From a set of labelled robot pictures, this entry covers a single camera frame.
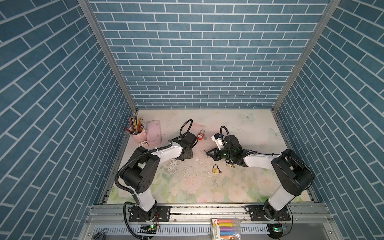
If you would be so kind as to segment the red padlock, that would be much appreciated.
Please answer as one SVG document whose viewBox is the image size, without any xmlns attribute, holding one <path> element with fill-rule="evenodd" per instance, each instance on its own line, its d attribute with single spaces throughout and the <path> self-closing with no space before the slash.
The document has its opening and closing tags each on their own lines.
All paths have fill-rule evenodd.
<svg viewBox="0 0 384 240">
<path fill-rule="evenodd" d="M 206 140 L 206 136 L 205 136 L 205 130 L 201 130 L 198 135 L 197 135 L 197 139 L 202 141 L 202 140 Z"/>
</svg>

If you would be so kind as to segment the brass padlock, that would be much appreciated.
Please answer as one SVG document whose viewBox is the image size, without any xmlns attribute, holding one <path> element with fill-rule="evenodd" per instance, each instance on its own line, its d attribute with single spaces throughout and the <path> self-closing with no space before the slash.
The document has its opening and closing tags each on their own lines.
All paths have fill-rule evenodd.
<svg viewBox="0 0 384 240">
<path fill-rule="evenodd" d="M 213 165 L 212 173 L 214 173 L 214 174 L 221 174 L 222 173 L 222 171 L 219 169 L 217 164 Z"/>
</svg>

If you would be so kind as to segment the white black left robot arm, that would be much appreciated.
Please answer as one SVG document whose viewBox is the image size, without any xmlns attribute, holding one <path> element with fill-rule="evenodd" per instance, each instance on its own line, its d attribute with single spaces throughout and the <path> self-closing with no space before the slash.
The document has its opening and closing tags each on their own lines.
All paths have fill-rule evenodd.
<svg viewBox="0 0 384 240">
<path fill-rule="evenodd" d="M 150 186 L 159 165 L 175 159 L 184 161 L 193 157 L 198 139 L 192 133 L 184 133 L 164 147 L 148 150 L 138 147 L 115 176 L 116 187 L 130 193 L 136 205 L 144 212 L 151 212 L 157 204 Z"/>
</svg>

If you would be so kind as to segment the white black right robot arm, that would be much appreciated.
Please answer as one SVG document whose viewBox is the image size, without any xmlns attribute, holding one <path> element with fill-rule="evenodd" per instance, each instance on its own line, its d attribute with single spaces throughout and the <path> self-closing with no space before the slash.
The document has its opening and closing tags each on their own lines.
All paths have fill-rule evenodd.
<svg viewBox="0 0 384 240">
<path fill-rule="evenodd" d="M 268 198 L 262 213 L 269 221 L 281 217 L 287 211 L 287 205 L 303 191 L 311 187 L 315 175 L 313 171 L 290 149 L 281 154 L 261 154 L 257 151 L 245 150 L 234 135 L 212 136 L 217 147 L 206 152 L 214 161 L 224 159 L 227 164 L 245 168 L 262 168 L 273 170 L 280 186 Z"/>
</svg>

